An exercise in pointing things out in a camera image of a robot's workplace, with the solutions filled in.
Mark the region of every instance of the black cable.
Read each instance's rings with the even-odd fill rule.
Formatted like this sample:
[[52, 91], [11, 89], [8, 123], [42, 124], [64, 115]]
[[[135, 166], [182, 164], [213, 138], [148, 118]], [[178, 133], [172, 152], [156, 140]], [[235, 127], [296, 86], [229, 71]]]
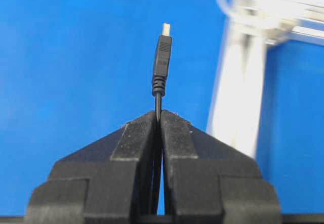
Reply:
[[162, 160], [162, 141], [160, 131], [158, 130], [154, 134], [154, 159], [153, 159], [153, 189], [151, 198], [151, 214], [157, 213], [159, 191], [160, 191], [160, 180], [161, 180], [161, 160]]
[[155, 113], [156, 113], [156, 120], [159, 124], [161, 118], [161, 111], [162, 111], [162, 96], [160, 93], [155, 94]]
[[155, 49], [152, 77], [152, 95], [155, 96], [155, 112], [158, 127], [162, 111], [162, 97], [166, 94], [166, 81], [171, 56], [171, 45], [172, 38], [170, 37], [170, 24], [165, 23], [163, 24], [163, 32], [158, 38]]

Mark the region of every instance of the usb connector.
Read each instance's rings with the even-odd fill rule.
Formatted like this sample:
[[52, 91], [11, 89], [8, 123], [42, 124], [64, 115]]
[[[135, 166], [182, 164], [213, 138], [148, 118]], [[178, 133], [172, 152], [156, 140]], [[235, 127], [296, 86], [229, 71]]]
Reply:
[[158, 122], [161, 113], [161, 98], [166, 94], [166, 81], [168, 78], [171, 45], [172, 38], [170, 37], [170, 24], [164, 23], [162, 35], [159, 36], [155, 49], [152, 77], [152, 95], [155, 96], [155, 111]]

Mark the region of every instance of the blurry metal bracket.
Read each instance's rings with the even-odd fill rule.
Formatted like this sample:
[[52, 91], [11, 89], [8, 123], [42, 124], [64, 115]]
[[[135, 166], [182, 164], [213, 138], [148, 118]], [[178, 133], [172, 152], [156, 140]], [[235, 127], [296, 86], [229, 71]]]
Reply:
[[232, 0], [232, 5], [251, 24], [234, 18], [227, 23], [207, 132], [255, 157], [267, 49], [288, 39], [323, 46], [324, 0]]

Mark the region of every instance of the black plastic connector housing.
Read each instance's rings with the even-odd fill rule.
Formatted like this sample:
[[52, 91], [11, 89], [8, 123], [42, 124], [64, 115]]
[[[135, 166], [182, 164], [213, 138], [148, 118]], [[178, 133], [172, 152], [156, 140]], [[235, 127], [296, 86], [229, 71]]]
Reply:
[[166, 94], [166, 81], [168, 77], [169, 62], [171, 56], [172, 38], [160, 35], [158, 38], [153, 67], [152, 95], [160, 93], [163, 97]]

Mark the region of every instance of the blue background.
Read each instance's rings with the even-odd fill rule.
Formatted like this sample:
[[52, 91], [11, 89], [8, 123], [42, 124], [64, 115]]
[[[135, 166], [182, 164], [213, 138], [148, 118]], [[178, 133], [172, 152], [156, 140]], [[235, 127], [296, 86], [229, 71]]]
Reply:
[[[163, 107], [205, 130], [224, 21], [215, 0], [0, 0], [0, 215], [23, 215], [57, 159], [153, 109], [163, 22]], [[258, 162], [283, 212], [324, 212], [323, 54], [269, 52]]]

